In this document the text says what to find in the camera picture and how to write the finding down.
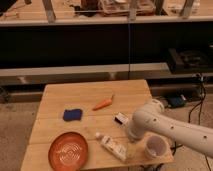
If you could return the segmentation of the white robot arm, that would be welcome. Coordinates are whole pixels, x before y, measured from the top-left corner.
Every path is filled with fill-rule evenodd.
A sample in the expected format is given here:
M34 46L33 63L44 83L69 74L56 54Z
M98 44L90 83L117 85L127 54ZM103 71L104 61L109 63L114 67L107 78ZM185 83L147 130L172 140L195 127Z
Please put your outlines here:
M163 115L161 101L150 99L132 114L126 135L132 142L140 141L147 131L158 133L213 158L213 129L178 121Z

